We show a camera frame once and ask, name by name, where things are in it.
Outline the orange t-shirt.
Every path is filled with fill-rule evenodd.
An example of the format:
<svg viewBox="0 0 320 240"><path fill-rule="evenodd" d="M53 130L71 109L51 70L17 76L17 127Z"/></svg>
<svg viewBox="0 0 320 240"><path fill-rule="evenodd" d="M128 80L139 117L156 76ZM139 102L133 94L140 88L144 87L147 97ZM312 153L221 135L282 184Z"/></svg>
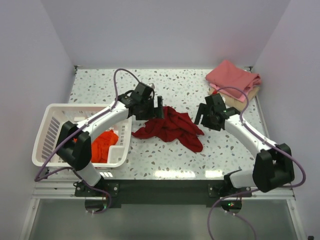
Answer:
<svg viewBox="0 0 320 240"><path fill-rule="evenodd" d="M115 146L119 137L111 129L100 134L91 144L91 162L107 164L111 146Z"/></svg>

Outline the dark red t-shirt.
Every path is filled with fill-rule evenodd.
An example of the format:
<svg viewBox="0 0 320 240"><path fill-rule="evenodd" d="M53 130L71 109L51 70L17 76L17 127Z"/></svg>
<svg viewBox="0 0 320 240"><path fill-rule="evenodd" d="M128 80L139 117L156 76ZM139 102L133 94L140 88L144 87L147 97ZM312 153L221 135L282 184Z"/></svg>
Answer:
<svg viewBox="0 0 320 240"><path fill-rule="evenodd" d="M153 118L144 123L144 126L132 133L138 139L157 137L163 142L179 142L194 153L203 150L203 145L198 136L204 132L192 122L187 113L179 113L170 106L163 108L164 118Z"/></svg>

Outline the folded beige t-shirt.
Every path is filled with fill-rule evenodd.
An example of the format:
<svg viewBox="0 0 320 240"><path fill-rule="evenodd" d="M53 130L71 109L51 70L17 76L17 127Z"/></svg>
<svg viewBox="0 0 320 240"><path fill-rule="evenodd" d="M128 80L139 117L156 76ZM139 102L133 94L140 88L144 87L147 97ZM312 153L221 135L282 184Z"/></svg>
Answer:
<svg viewBox="0 0 320 240"><path fill-rule="evenodd" d="M209 85L210 85L210 90L208 91L209 95L212 95L212 92L214 90L219 91L219 93L225 97L224 103L228 107L234 107L240 112L245 109L248 102L250 102L256 97L257 93L260 90L259 86L249 87L248 89L241 89L234 86L228 86L228 87L223 87L220 90L220 87L213 83L210 83ZM235 97L230 92L235 92L236 94L240 94L240 97Z"/></svg>

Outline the folded pink t-shirt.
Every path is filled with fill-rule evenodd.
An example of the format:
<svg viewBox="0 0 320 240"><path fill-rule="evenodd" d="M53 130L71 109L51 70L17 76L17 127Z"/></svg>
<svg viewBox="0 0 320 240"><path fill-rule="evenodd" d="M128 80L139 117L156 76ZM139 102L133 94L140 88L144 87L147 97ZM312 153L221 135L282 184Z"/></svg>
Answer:
<svg viewBox="0 0 320 240"><path fill-rule="evenodd" d="M223 60L215 69L205 76L205 80L214 89L235 87L247 95L254 87L262 84L258 73L250 73L235 66L228 60Z"/></svg>

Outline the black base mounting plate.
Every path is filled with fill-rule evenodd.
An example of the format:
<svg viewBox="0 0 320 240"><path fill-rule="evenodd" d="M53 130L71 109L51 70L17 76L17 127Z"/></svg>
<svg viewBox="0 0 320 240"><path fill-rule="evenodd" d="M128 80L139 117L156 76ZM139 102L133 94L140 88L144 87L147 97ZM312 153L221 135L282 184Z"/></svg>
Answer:
<svg viewBox="0 0 320 240"><path fill-rule="evenodd" d="M235 188L225 180L120 180L103 179L96 187L74 182L74 196L84 198L88 210L122 205L204 205L219 198L249 191Z"/></svg>

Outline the aluminium extrusion rail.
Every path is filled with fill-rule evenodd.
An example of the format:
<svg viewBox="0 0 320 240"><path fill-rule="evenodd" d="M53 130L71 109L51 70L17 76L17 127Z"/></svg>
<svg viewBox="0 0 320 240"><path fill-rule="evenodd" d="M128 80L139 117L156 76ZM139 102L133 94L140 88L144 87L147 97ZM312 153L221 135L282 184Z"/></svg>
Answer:
<svg viewBox="0 0 320 240"><path fill-rule="evenodd" d="M73 199L75 198L76 179L44 179L35 183L32 197L35 199ZM254 200L295 200L292 189L277 188L267 193L252 193Z"/></svg>

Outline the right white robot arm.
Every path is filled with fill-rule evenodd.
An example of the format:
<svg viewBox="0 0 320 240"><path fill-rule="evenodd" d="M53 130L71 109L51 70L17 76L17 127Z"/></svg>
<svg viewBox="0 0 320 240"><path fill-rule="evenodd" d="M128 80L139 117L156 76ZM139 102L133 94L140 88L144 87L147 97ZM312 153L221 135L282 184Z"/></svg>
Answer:
<svg viewBox="0 0 320 240"><path fill-rule="evenodd" d="M226 107L223 97L212 94L200 103L194 120L196 125L215 131L227 131L243 144L255 158L251 170L236 170L223 178L223 192L235 196L243 188L257 188L267 193L295 179L291 149L268 139L250 124L234 107Z"/></svg>

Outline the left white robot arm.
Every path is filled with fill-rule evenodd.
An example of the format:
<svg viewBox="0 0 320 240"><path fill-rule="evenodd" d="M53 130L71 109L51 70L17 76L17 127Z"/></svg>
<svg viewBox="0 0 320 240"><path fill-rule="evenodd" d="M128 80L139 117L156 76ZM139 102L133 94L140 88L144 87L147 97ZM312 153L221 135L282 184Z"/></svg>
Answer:
<svg viewBox="0 0 320 240"><path fill-rule="evenodd" d="M60 130L55 153L86 182L86 191L99 196L104 190L101 174L92 164L92 143L113 125L132 116L137 120L163 119L163 98L154 89L140 82L135 89L115 98L112 104L95 115L72 123L65 122Z"/></svg>

